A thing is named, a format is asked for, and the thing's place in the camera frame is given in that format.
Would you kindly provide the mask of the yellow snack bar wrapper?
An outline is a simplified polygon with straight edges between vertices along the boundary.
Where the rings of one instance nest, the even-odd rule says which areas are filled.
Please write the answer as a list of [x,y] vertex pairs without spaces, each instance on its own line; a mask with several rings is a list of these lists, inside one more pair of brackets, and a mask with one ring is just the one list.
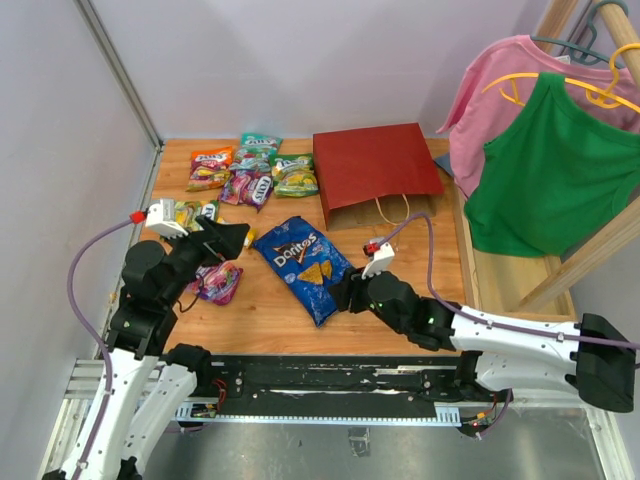
[[[228,224],[228,221],[226,221],[223,217],[218,217],[217,222],[221,224]],[[254,241],[256,240],[257,235],[258,235],[258,230],[254,227],[250,227],[244,239],[245,249],[249,249],[252,247]]]

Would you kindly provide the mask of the blue Doritos chips bag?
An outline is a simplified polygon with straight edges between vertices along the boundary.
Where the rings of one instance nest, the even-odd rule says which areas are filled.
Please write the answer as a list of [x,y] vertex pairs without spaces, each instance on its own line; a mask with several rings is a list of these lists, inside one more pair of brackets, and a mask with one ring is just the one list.
[[253,247],[322,327],[337,312],[329,288],[337,284],[351,263],[319,230],[300,216],[274,227]]

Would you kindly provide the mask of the green yellow Fox's candy bag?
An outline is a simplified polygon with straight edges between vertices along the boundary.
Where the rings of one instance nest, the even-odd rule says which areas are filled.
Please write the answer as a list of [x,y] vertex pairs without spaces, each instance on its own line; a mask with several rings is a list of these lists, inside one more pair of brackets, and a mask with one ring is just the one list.
[[187,232],[201,230],[201,225],[196,221],[199,216],[204,216],[214,222],[219,215],[219,201],[178,201],[174,204],[173,220]]

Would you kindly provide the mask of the purple black cherry candy bag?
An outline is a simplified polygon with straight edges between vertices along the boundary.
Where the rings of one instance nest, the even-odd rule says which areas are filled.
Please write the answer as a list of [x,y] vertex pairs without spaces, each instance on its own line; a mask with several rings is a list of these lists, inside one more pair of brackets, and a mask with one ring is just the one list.
[[270,174],[255,170],[237,170],[223,186],[218,200],[229,205],[246,205],[260,211],[273,188]]

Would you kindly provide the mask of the orange Fox's fruits candy bag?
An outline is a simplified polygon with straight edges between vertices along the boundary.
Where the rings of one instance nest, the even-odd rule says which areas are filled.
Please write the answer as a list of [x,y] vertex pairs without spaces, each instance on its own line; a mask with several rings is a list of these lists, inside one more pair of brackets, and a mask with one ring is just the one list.
[[190,157],[186,191],[198,192],[222,187],[230,178],[232,161],[232,146],[194,151]]

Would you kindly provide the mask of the teal Fox's mint candy bag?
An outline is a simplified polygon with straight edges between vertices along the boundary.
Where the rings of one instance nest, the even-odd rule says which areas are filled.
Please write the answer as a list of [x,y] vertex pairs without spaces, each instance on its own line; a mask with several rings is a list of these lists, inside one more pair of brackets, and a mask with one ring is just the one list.
[[253,170],[261,173],[270,172],[270,160],[278,153],[283,139],[277,136],[247,132],[241,136],[240,144],[230,171]]

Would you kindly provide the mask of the green snack bag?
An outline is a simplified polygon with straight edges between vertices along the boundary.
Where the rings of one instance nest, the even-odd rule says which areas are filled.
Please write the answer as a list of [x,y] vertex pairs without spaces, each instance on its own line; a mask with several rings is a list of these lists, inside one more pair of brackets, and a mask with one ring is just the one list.
[[269,164],[277,197],[301,198],[319,193],[311,153],[275,155]]

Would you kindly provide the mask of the red paper bag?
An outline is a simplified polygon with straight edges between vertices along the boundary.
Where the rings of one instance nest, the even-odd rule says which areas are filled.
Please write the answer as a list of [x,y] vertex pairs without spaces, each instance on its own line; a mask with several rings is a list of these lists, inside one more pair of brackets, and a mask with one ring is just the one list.
[[444,194],[417,123],[316,133],[313,159],[329,231],[434,216]]

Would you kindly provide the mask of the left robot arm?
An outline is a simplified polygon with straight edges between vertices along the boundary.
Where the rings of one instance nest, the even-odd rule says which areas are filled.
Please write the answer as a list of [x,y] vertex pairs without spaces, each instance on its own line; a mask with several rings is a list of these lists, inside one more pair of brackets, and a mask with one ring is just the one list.
[[99,240],[131,225],[166,237],[170,249],[141,241],[126,253],[118,307],[106,337],[101,337],[77,304],[76,268],[67,274],[72,311],[96,341],[104,367],[89,413],[69,456],[47,479],[141,479],[156,444],[178,407],[192,394],[207,393],[214,383],[208,350],[180,344],[165,345],[177,320],[175,305],[195,282],[202,267],[235,260],[250,230],[246,223],[224,224],[206,216],[199,229],[136,211],[88,241]]

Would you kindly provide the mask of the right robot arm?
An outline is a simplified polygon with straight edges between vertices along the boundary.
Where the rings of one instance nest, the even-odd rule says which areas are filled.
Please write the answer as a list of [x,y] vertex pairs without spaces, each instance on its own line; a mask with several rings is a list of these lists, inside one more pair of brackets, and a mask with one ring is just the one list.
[[545,390],[577,395],[615,413],[634,409],[637,346],[608,320],[535,322],[489,314],[436,296],[421,297],[390,272],[364,277],[348,270],[329,292],[341,311],[369,311],[430,351],[457,351],[455,392]]

